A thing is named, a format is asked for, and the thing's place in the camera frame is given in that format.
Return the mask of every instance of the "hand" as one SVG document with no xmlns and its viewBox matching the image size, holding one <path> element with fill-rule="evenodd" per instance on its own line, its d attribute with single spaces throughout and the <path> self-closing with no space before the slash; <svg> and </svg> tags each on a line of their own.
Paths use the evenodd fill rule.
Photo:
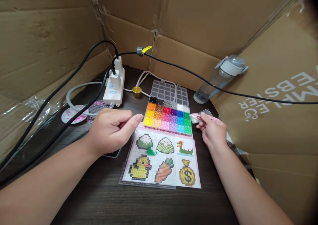
<svg viewBox="0 0 318 225">
<path fill-rule="evenodd" d="M 226 142 L 226 125 L 222 121 L 213 121 L 202 112 L 201 117 L 197 117 L 199 124 L 196 126 L 202 131 L 202 138 L 209 149 L 217 149 L 227 146 Z"/>
<path fill-rule="evenodd" d="M 85 144 L 98 156 L 118 150 L 127 143 L 143 119 L 142 114 L 132 114 L 130 110 L 101 110 L 88 135 L 83 138 Z"/>
</svg>

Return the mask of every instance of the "table surface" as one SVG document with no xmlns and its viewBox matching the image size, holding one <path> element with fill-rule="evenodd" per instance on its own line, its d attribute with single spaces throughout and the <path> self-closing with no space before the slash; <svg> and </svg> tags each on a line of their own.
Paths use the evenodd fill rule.
<svg viewBox="0 0 318 225">
<path fill-rule="evenodd" d="M 135 86 L 141 70 L 124 67 L 125 88 Z M 94 81 L 102 81 L 99 75 Z M 141 85 L 150 94 L 153 80 L 149 75 Z M 90 85 L 73 100 L 74 105 L 88 103 L 100 85 Z M 208 108 L 217 112 L 209 101 L 198 104 L 193 99 L 194 91 L 187 90 L 191 113 Z M 120 109 L 129 109 L 133 114 L 144 114 L 148 97 L 139 99 L 124 92 Z M 12 162 L 0 174 L 0 179 L 31 159 L 49 139 L 62 127 L 62 109 L 38 133 L 36 133 Z M 91 125 L 82 122 L 71 125 L 55 144 L 45 153 L 41 161 L 80 138 Z M 238 224 L 230 201 L 224 191 L 207 146 L 200 130 L 192 126 L 197 151 L 202 189 L 177 187 L 176 190 L 118 185 L 122 166 L 126 160 L 131 140 L 122 148 L 116 159 L 101 157 L 84 174 L 78 185 L 67 198 L 52 224 Z"/>
</svg>

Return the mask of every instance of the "yellow duck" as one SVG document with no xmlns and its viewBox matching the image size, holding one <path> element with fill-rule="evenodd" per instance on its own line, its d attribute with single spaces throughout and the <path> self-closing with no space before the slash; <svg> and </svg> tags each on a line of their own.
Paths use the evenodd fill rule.
<svg viewBox="0 0 318 225">
<path fill-rule="evenodd" d="M 150 160 L 146 155 L 141 155 L 136 159 L 129 168 L 130 177 L 132 180 L 146 180 L 151 170 Z"/>
</svg>

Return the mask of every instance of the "carrot pattern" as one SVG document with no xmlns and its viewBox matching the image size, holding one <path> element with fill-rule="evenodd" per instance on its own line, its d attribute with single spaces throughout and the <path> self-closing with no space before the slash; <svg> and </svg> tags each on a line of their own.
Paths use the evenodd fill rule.
<svg viewBox="0 0 318 225">
<path fill-rule="evenodd" d="M 159 184 L 164 181 L 172 172 L 171 168 L 173 168 L 173 166 L 173 160 L 171 158 L 167 158 L 164 162 L 162 162 L 155 176 L 155 183 Z"/>
</svg>

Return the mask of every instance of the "left hand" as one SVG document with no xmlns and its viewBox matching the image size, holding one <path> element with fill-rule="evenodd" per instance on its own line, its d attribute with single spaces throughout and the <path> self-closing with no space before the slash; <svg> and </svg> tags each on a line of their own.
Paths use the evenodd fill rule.
<svg viewBox="0 0 318 225">
<path fill-rule="evenodd" d="M 101 110 L 88 135 L 83 138 L 85 144 L 98 156 L 118 150 L 127 143 L 143 119 L 142 114 L 132 114 L 130 110 Z"/>
</svg>

